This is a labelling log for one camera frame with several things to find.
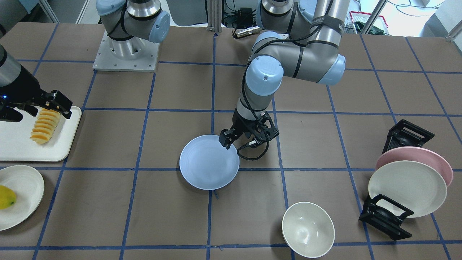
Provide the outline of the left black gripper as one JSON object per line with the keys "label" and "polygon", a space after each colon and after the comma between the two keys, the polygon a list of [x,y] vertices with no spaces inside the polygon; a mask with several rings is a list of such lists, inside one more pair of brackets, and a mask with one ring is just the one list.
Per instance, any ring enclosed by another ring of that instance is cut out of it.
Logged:
{"label": "left black gripper", "polygon": [[229,150],[232,143],[238,140],[243,134],[250,140],[249,146],[251,148],[256,148],[267,141],[269,142],[279,135],[279,130],[275,127],[270,115],[266,111],[257,111],[256,115],[261,123],[254,116],[251,116],[250,120],[245,119],[235,109],[231,128],[229,130],[221,130],[219,135],[218,141],[222,147]]}

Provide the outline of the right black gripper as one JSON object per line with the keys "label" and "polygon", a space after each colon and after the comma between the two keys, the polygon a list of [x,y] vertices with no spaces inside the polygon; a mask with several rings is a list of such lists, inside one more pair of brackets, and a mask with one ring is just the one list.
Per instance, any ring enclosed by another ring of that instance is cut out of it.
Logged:
{"label": "right black gripper", "polygon": [[0,120],[18,123],[23,115],[15,108],[36,117],[41,107],[59,112],[67,120],[71,118],[72,102],[58,90],[43,91],[38,80],[22,65],[18,77],[1,87]]}

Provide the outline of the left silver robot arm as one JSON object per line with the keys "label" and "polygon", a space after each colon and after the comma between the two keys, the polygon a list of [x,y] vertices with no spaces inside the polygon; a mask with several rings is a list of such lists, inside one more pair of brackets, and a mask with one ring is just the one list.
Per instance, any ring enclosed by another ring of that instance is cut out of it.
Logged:
{"label": "left silver robot arm", "polygon": [[261,0],[256,23],[263,28],[248,59],[232,126],[219,142],[229,149],[241,135],[255,148],[279,135],[266,110],[284,76],[318,84],[338,83],[345,70],[339,45],[348,0]]}

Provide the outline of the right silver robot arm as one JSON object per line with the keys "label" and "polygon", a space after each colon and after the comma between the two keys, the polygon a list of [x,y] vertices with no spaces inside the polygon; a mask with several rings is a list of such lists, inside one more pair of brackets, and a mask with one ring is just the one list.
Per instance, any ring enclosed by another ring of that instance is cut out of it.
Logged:
{"label": "right silver robot arm", "polygon": [[[1,36],[5,36],[38,4],[37,0],[1,1]],[[158,0],[98,0],[97,13],[107,35],[114,41],[134,37],[161,43],[169,31],[170,15]],[[46,92],[38,80],[4,47],[1,50],[0,94],[1,121],[20,122],[21,111],[36,116],[38,107],[71,118],[72,102],[58,90]]]}

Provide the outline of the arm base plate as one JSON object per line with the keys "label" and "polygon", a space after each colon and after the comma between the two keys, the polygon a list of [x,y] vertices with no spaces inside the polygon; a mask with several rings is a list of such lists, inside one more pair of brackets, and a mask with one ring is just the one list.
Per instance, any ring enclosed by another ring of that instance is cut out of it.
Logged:
{"label": "arm base plate", "polygon": [[160,43],[133,37],[116,41],[103,34],[93,69],[114,72],[155,72]]}

